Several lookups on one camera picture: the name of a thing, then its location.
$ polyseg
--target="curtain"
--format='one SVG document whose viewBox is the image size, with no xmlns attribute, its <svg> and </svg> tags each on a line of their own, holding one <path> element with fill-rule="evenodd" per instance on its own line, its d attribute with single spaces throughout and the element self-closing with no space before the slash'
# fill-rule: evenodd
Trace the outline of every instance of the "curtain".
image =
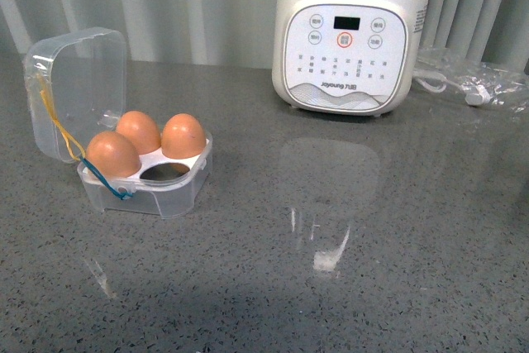
<svg viewBox="0 0 529 353">
<path fill-rule="evenodd" d="M 91 26 L 133 60 L 270 68 L 275 0 L 0 0 L 0 52 Z M 431 0 L 422 45 L 529 70 L 527 0 Z"/>
</svg>

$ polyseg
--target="egg holder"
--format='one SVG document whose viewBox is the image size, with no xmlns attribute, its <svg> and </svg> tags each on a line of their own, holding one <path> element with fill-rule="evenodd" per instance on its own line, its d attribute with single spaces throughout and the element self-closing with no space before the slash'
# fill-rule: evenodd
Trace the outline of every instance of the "egg holder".
<svg viewBox="0 0 529 353">
<path fill-rule="evenodd" d="M 23 64 L 35 141 L 52 158 L 73 163 L 82 153 L 69 143 L 65 131 L 74 137 L 75 145 L 86 148 L 99 132 L 114 130 L 125 112 L 126 43 L 118 31 L 90 28 L 39 41 L 27 52 Z M 43 100 L 43 82 L 48 106 Z M 159 148 L 140 155 L 141 168 L 132 176 L 108 179 L 113 189 L 129 193 L 127 199 L 116 197 L 80 162 L 77 172 L 91 204 L 101 212 L 115 209 L 162 218 L 191 211 L 212 172 L 213 139 L 205 133 L 206 147 L 197 156 L 171 159 Z M 162 164 L 185 165 L 189 171 L 164 181 L 141 178 L 146 170 Z"/>
</svg>

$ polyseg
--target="blue string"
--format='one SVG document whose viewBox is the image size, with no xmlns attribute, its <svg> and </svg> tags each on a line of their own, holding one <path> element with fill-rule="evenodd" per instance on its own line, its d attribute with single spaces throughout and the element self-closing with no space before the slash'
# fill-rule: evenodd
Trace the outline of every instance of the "blue string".
<svg viewBox="0 0 529 353">
<path fill-rule="evenodd" d="M 90 163 L 88 160 L 86 160 L 85 158 L 81 158 L 81 161 L 84 163 L 84 165 L 86 165 L 87 169 L 89 169 L 90 171 L 92 171 L 92 174 L 94 174 L 96 176 L 97 179 L 99 179 L 101 181 L 101 183 L 103 185 L 105 185 L 107 187 L 108 190 L 110 190 L 112 192 L 112 194 L 114 196 L 116 196 L 117 198 L 119 198 L 120 200 L 126 200 L 128 198 L 131 198 L 132 197 L 132 193 L 128 193 L 127 191 L 123 192 L 123 193 L 120 193 L 118 192 L 117 190 L 115 190 L 112 186 L 110 186 L 110 184 L 108 183 L 108 181 L 105 179 L 105 177 L 102 176 L 102 174 L 99 172 L 98 169 L 96 169 L 95 165 L 93 165 L 92 163 Z"/>
</svg>

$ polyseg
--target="button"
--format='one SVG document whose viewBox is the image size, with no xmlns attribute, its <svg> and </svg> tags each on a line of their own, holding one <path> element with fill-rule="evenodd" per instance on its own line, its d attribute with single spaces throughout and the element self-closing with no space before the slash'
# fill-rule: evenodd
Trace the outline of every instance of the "button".
<svg viewBox="0 0 529 353">
<path fill-rule="evenodd" d="M 371 22 L 371 31 L 373 32 L 380 33 L 381 31 L 384 30 L 385 27 L 386 27 L 386 21 L 384 21 L 382 18 L 375 18 Z"/>
<path fill-rule="evenodd" d="M 373 50 L 378 49 L 382 45 L 382 38 L 379 35 L 372 35 L 368 40 L 367 44 Z"/>
<path fill-rule="evenodd" d="M 313 45 L 317 45 L 320 41 L 322 41 L 322 34 L 318 31 L 312 31 L 308 34 L 308 41 L 310 41 Z"/>
<path fill-rule="evenodd" d="M 323 17 L 319 14 L 314 14 L 309 21 L 314 29 L 319 29 L 323 25 Z"/>
<path fill-rule="evenodd" d="M 353 42 L 353 36 L 351 36 L 350 33 L 342 32 L 340 35 L 338 35 L 336 41 L 342 49 L 345 49 Z"/>
</svg>

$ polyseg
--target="digital display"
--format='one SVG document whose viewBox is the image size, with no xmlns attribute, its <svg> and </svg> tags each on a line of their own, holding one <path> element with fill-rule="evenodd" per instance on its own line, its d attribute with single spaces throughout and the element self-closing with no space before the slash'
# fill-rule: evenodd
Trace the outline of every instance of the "digital display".
<svg viewBox="0 0 529 353">
<path fill-rule="evenodd" d="M 348 31 L 358 31 L 360 19 L 356 17 L 334 17 L 334 29 L 346 29 Z"/>
</svg>

